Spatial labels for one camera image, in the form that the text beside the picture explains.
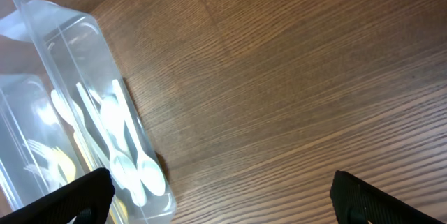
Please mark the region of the clear plastic container left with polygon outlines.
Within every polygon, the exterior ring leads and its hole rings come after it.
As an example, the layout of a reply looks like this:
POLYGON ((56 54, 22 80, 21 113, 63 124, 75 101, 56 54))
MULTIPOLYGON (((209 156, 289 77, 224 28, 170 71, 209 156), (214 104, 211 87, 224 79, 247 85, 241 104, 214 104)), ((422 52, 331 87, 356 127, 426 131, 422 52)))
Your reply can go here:
MULTIPOLYGON (((53 149, 59 147, 76 166, 75 179, 85 174, 47 89, 36 75, 1 75, 1 189, 16 211, 52 193, 39 176, 24 169, 28 164, 48 168, 47 161, 24 146, 28 139, 53 149)), ((59 172, 67 182, 61 167, 59 172)))

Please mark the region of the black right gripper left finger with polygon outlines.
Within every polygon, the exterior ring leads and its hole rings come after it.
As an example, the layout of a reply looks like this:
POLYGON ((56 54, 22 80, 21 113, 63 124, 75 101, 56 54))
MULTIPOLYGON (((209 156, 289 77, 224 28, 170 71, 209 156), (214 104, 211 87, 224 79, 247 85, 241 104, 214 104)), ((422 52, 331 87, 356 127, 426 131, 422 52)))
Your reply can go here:
POLYGON ((114 195, 115 187, 110 171, 103 167, 98 168, 1 217, 1 224, 104 224, 114 195))

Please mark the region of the white plastic fork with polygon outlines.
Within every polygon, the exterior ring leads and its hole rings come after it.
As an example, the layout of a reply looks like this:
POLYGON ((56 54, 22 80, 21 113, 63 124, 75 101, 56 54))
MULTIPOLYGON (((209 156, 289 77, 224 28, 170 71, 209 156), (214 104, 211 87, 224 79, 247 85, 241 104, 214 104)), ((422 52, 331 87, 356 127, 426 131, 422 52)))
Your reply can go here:
POLYGON ((49 192, 53 192, 66 185, 66 182, 62 178, 61 174, 54 170, 49 170, 47 168, 32 164, 28 164, 24 167, 24 169, 43 179, 46 182, 46 186, 49 192))
POLYGON ((53 149, 32 139, 28 139, 24 146, 29 147, 34 153, 43 157, 47 161, 49 169, 57 168, 57 156, 53 149))

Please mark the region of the white plastic spoon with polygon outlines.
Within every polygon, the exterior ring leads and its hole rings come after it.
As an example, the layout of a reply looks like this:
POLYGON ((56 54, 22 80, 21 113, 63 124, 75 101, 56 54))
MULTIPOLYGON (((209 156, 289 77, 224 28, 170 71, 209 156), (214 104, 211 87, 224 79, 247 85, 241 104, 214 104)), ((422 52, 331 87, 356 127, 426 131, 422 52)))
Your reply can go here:
POLYGON ((84 114, 79 105, 76 102, 73 102, 73 105, 75 106, 75 113, 73 113, 71 107, 64 101, 55 89, 51 91, 50 97, 59 115, 68 124, 70 124, 73 127, 74 132, 77 133, 79 139, 81 140, 82 147, 86 149, 88 154, 92 155, 93 160, 99 160, 98 155, 100 154, 101 148, 87 130, 84 114))
POLYGON ((133 117, 127 105, 126 97, 119 80, 114 79, 112 81, 112 87, 119 106, 124 114, 124 120, 137 151, 136 167, 140 180, 153 195, 162 196, 166 191, 166 181, 163 172, 158 163, 150 158, 142 148, 133 117))

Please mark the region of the yellow plastic fork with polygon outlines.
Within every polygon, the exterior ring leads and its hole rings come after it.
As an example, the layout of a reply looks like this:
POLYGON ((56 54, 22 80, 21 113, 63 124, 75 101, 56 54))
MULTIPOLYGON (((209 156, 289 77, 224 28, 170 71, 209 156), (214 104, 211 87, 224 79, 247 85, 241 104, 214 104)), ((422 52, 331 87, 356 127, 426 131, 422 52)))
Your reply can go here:
POLYGON ((59 147, 55 147, 52 150, 57 158, 57 162, 61 167, 61 170, 64 173, 67 182, 74 181, 76 176, 76 166, 74 162, 59 147))

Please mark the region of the yellow plastic spoon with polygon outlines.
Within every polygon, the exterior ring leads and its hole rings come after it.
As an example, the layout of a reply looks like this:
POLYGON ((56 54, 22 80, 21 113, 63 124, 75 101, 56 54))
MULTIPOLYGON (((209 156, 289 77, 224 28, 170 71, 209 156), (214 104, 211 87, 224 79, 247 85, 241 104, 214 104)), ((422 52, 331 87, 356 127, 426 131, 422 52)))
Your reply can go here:
MULTIPOLYGON (((87 167, 90 170, 93 170, 94 166, 91 162, 91 160, 93 160, 92 155, 88 154, 86 152, 86 149, 82 147, 81 140, 79 139, 76 132, 73 133, 73 138, 78 146, 78 149, 80 150, 83 159, 85 160, 85 163, 87 164, 87 167)), ((101 150, 100 154, 98 155, 98 158, 101 161, 101 164, 104 166, 104 168, 107 168, 111 172, 109 160, 101 150)), ((129 222, 128 211, 124 203, 116 195, 113 197, 111 210, 109 212, 112 217, 113 223, 127 224, 129 222)))

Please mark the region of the clear plastic container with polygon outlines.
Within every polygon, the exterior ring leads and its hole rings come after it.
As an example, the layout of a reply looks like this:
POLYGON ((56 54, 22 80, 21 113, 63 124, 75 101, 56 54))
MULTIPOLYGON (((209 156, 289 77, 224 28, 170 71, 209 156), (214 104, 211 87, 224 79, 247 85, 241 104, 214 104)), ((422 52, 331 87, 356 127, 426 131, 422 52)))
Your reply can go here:
MULTIPOLYGON (((16 211, 52 193, 39 176, 24 169, 28 164, 48 168, 47 161, 24 146, 28 139, 53 149, 59 147, 76 166, 75 179, 85 174, 47 89, 36 75, 1 75, 1 189, 16 211)), ((67 182, 61 167, 59 172, 67 182)))
POLYGON ((109 223, 171 222, 173 192, 96 20, 1 0, 1 214, 101 167, 109 223))

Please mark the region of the white spoon handle up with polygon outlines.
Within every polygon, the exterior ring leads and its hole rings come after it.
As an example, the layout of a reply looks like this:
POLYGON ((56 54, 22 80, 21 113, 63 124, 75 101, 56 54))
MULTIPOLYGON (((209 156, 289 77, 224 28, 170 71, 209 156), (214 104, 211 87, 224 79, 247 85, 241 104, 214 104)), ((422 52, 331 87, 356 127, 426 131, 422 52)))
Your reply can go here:
POLYGON ((110 135, 104 127, 101 117, 97 112, 95 106, 91 102, 87 92, 80 82, 76 84, 76 88, 80 97, 85 104, 85 107, 90 114, 92 121, 97 127, 101 137, 103 138, 109 151, 109 164, 112 174, 116 180, 126 189, 129 190, 133 203, 138 207, 143 207, 147 203, 147 196, 140 180, 137 179, 136 167, 131 159, 122 151, 115 149, 115 146, 110 139, 110 135))

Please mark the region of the clear plastic container right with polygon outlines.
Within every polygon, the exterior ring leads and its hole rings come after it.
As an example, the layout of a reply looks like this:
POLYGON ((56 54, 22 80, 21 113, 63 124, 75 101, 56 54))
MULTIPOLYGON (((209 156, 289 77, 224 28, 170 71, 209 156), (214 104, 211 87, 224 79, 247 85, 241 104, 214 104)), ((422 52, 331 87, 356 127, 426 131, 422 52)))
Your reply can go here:
POLYGON ((1 0, 1 214, 101 167, 109 223, 171 222, 173 192, 96 20, 1 0))

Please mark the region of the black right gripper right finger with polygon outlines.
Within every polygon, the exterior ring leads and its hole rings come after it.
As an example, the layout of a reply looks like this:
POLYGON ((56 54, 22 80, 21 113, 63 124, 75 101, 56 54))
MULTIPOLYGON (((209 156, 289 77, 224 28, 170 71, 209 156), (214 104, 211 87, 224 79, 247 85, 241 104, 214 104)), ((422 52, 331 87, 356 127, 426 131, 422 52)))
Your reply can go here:
POLYGON ((330 188, 330 199, 337 222, 341 224, 430 224, 440 222, 341 170, 335 172, 330 188))

